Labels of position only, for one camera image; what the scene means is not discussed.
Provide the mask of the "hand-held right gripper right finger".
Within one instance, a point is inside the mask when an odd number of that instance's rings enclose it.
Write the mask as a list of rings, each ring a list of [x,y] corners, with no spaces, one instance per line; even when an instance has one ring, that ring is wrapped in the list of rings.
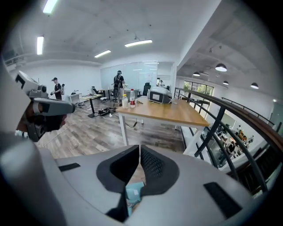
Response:
[[[142,145],[140,163],[146,185],[129,226],[236,225],[253,203],[243,185],[198,158]]]

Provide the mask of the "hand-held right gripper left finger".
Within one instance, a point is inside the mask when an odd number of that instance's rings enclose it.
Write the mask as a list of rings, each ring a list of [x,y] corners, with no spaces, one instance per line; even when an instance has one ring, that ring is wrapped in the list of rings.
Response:
[[[139,146],[54,159],[39,150],[50,188],[64,216],[54,226],[123,226],[126,185],[139,164]]]

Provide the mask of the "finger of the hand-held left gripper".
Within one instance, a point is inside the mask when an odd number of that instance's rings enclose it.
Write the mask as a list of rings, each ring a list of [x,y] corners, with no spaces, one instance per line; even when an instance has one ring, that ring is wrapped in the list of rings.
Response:
[[[29,138],[38,142],[46,132],[61,128],[64,116],[75,111],[75,105],[50,98],[33,98],[26,111],[26,125]]]

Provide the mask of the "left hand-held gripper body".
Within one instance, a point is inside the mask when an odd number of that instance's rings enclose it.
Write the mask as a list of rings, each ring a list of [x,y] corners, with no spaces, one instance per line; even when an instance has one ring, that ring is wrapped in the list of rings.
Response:
[[[47,88],[39,84],[26,73],[18,71],[15,82],[18,87],[31,99],[33,98],[48,98]]]

